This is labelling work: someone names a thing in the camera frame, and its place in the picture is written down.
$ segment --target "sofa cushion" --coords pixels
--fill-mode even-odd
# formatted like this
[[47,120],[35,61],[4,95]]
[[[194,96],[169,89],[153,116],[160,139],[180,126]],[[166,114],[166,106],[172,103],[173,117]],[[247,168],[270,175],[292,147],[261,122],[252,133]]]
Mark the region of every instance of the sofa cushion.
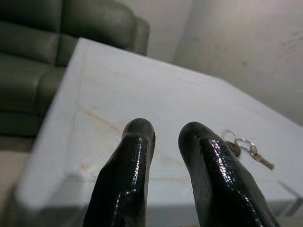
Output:
[[43,75],[39,81],[36,99],[36,110],[38,114],[45,115],[56,94],[61,80],[64,76],[65,68],[53,68]]
[[62,0],[0,0],[0,19],[58,32]]
[[78,38],[70,35],[60,35],[58,54],[56,59],[57,66],[67,66],[74,53]]
[[117,47],[128,47],[135,19],[126,6],[108,0],[64,0],[61,32]]
[[53,64],[59,34],[0,21],[0,52]]
[[0,53],[0,110],[35,113],[39,80],[51,68],[48,64]]

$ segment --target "key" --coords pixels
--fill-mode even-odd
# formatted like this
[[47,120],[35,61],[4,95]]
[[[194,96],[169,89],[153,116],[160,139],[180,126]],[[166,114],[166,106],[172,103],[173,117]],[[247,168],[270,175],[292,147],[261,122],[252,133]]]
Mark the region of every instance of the key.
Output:
[[266,159],[263,158],[262,155],[260,155],[258,152],[251,152],[250,155],[253,157],[253,159],[255,159],[256,161],[262,163],[263,165],[265,165],[267,168],[269,168],[270,170],[273,170],[275,168],[275,165],[268,162]]
[[224,141],[225,144],[228,146],[229,150],[232,151],[232,153],[236,156],[239,157],[241,154],[241,148],[239,147],[238,144],[232,143],[230,141]]

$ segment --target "green leather sofa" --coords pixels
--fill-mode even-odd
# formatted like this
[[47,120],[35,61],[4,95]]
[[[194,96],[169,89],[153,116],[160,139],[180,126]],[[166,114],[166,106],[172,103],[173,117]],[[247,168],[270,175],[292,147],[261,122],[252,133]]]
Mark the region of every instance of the green leather sofa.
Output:
[[111,0],[0,0],[0,134],[37,135],[79,37],[146,54],[149,26]]

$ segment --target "sofa armrest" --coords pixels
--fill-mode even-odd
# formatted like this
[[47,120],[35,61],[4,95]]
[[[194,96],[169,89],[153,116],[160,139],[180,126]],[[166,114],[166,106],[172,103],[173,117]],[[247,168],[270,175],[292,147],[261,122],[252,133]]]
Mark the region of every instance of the sofa armrest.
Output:
[[135,22],[134,38],[131,46],[127,49],[138,54],[146,55],[150,26],[145,20],[138,17],[135,18]]

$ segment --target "white wall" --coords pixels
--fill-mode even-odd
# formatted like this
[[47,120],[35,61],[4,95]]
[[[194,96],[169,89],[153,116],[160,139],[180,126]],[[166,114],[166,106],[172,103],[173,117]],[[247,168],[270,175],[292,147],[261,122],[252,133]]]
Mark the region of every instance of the white wall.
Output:
[[303,0],[194,0],[174,63],[303,125]]
[[116,0],[129,6],[151,26],[147,55],[171,62],[191,9],[192,0]]

